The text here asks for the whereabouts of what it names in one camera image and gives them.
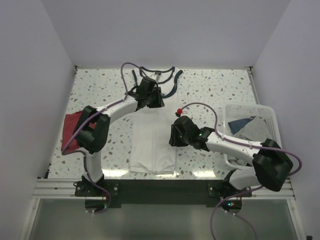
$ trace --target red cloth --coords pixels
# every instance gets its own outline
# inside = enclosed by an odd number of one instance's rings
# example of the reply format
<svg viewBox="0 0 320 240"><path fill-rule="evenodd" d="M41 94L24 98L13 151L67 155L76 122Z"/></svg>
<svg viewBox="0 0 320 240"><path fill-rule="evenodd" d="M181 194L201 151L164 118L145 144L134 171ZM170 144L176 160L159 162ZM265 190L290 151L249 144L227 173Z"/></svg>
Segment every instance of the red cloth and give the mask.
<svg viewBox="0 0 320 240"><path fill-rule="evenodd" d="M61 150L64 149L69 139L74 134L74 130L76 128L76 125L80 119L82 111L78 111L72 114L66 114L64 118L63 123L63 130L62 130L62 144L61 144ZM79 146L77 145L76 139L73 139L70 143L69 147L66 149L66 153L72 152L76 149L78 149Z"/></svg>

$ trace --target plastic basket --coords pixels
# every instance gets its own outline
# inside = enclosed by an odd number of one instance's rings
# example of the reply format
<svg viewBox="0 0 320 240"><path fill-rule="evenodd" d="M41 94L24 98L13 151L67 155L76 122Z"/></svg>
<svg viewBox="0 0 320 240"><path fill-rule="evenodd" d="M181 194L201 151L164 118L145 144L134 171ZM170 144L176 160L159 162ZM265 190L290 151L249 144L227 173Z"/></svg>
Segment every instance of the plastic basket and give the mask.
<svg viewBox="0 0 320 240"><path fill-rule="evenodd" d="M276 113L269 106L259 104L226 104L223 108L223 133L228 136L233 136L228 124L229 122L255 116L264 119L272 139L282 148ZM224 160L231 168L245 168L245 166L230 163L226 154L224 155Z"/></svg>

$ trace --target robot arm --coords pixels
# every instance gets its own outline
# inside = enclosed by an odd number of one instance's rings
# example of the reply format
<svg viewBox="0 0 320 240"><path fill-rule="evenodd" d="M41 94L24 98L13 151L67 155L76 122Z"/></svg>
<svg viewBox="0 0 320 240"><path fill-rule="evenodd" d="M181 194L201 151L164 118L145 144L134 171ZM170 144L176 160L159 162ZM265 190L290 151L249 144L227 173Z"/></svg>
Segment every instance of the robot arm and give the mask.
<svg viewBox="0 0 320 240"><path fill-rule="evenodd" d="M115 104L114 106L112 103L109 103L97 108L86 106L82 111L74 132L76 132L90 116L103 109L105 109L105 111L88 122L75 137L77 145L84 148L87 152L87 172L85 172L83 176L89 181L87 176L87 174L89 174L95 183L103 179L101 150L107 143L110 124L145 106L148 108L161 108L164 107L164 105L161 88L158 87L157 82L152 78L144 77L139 86L135 86L128 92L128 96L123 102Z"/></svg>
<svg viewBox="0 0 320 240"><path fill-rule="evenodd" d="M199 129L187 116L179 117L171 126L169 144L176 147L193 146L208 152L219 152L245 160L250 166L244 170L230 171L223 180L222 190L229 190L225 195L231 195L247 187L262 185L278 192L287 179L293 167L291 160L282 152L256 149L224 141L224 135L219 137L215 130L209 127ZM279 145L267 139L265 142L254 142L228 136L237 142L252 146L280 148Z"/></svg>

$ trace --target glass panel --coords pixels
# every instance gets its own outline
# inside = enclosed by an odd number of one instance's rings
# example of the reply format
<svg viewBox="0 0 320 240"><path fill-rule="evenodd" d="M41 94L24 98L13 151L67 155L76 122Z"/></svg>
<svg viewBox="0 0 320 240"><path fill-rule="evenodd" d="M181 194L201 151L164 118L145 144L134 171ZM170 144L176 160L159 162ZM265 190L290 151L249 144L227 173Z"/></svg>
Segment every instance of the glass panel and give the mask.
<svg viewBox="0 0 320 240"><path fill-rule="evenodd" d="M211 240L212 208L202 205L134 205L85 213L84 200L43 199L31 240ZM286 200L243 201L240 214L255 227L259 240L297 240ZM221 209L213 220L218 240L251 240L241 219Z"/></svg>

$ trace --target table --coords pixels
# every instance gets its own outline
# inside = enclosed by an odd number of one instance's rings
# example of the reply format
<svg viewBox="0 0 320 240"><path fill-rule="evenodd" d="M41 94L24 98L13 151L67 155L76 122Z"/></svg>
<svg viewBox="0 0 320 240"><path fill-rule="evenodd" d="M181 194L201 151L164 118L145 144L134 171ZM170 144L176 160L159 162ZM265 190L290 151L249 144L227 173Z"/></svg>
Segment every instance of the table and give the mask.
<svg viewBox="0 0 320 240"><path fill-rule="evenodd" d="M223 106L227 103L255 103L255 96L246 69L182 69L178 80L181 107L191 102L211 105L218 114L218 130L222 130ZM134 81L130 69L124 70L129 89ZM78 69L66 113L81 111L85 106L98 107L124 95L120 69ZM214 126L214 115L201 105L190 106L186 115L200 128ZM173 174L150 174L129 171L132 141L132 114L118 119L109 128L107 144L102 150L102 171L106 179L223 179L231 170L218 152L196 150L192 146L177 148ZM82 155L61 155L62 126L54 148L49 179L80 179Z"/></svg>

